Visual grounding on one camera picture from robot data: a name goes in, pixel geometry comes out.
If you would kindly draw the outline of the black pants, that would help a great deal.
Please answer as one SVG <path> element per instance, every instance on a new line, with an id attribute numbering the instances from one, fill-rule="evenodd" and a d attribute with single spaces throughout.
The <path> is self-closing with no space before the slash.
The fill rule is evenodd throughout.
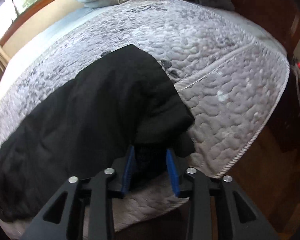
<path id="1" fill-rule="evenodd" d="M 139 167 L 194 152 L 194 117 L 149 53 L 102 56 L 36 106 L 0 147 L 0 219 L 34 217 L 71 176 L 86 179 L 134 147 Z"/>

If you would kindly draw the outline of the grey quilted bedspread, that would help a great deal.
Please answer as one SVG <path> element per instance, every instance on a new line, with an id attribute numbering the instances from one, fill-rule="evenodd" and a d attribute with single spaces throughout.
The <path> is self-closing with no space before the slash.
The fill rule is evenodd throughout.
<path id="1" fill-rule="evenodd" d="M 57 88 L 102 56 L 133 45 L 159 62 L 194 117 L 189 163 L 211 177 L 225 174 L 257 138 L 285 90 L 289 63 L 279 42 L 241 16 L 182 0 L 131 0 L 100 10 L 27 67 L 5 71 L 0 147 Z M 114 203 L 118 231 L 184 203 L 173 195 L 164 165 L 141 170 L 149 178 L 137 176 L 136 191 Z M 0 227 L 19 239 L 32 219 L 0 219 Z"/>

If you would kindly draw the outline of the light blue bed sheet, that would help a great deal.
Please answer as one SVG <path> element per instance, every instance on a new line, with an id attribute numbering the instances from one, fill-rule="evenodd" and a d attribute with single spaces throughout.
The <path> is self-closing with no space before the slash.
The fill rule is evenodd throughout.
<path id="1" fill-rule="evenodd" d="M 100 12 L 100 9 L 82 7 L 40 31 L 30 29 L 30 24 L 38 23 L 37 20 L 28 20 L 3 45 L 4 51 L 10 58 L 6 69 L 27 67 L 61 37 Z"/>

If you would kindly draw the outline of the dark wooden headboard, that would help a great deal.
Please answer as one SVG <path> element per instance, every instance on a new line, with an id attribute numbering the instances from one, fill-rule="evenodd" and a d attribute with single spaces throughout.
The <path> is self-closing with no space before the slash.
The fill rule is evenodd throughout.
<path id="1" fill-rule="evenodd" d="M 289 57 L 300 40 L 300 10 L 293 0 L 231 0 L 235 11 L 266 29 Z"/>

